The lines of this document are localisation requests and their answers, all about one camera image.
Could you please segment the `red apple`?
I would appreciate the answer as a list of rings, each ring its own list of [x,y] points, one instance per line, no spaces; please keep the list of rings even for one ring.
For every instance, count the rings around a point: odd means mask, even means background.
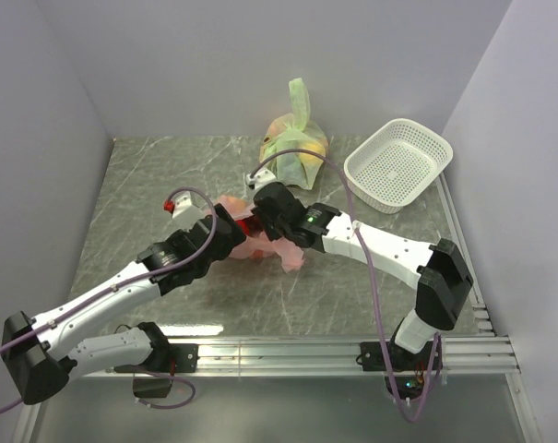
[[[252,238],[257,238],[264,232],[263,223],[255,215],[240,219],[236,223],[241,227],[245,235]]]

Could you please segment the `pink plastic bag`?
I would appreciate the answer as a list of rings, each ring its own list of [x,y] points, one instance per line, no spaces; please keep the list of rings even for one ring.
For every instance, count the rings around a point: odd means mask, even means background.
[[[230,258],[255,259],[273,255],[279,256],[285,272],[299,270],[304,263],[304,252],[301,248],[284,238],[270,241],[264,232],[257,238],[246,236],[246,240],[232,250]]]

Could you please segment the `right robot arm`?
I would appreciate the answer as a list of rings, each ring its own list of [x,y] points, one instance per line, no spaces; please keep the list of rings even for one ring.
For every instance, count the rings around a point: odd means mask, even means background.
[[[253,213],[269,239],[286,239],[299,248],[351,258],[415,290],[415,306],[387,345],[394,370],[414,368],[434,336],[455,327],[473,279],[454,242],[414,241],[354,221],[325,204],[306,207],[280,182],[252,188]]]

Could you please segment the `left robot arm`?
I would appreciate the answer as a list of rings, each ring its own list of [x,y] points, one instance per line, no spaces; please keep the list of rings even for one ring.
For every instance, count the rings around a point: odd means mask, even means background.
[[[188,230],[150,245],[98,287],[53,310],[5,320],[1,358],[26,405],[50,399],[69,382],[109,366],[158,371],[169,360],[166,336],[153,323],[102,338],[90,333],[126,310],[203,278],[246,239],[218,204]]]

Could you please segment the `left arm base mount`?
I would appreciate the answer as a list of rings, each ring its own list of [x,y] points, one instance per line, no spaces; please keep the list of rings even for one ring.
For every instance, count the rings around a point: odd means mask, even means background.
[[[139,368],[160,375],[175,377],[196,371],[198,345],[195,343],[172,344],[167,351],[156,351]],[[140,400],[165,399],[172,391],[172,381],[167,378],[135,378],[132,383],[133,394]]]

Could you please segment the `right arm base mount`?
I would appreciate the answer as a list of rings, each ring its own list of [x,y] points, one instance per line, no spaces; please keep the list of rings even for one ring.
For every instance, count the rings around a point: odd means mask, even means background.
[[[416,402],[424,392],[433,342],[427,341],[417,354],[409,353],[395,343],[388,343],[387,348],[399,397],[403,401]],[[385,372],[385,357],[380,342],[361,342],[356,364],[363,372]]]

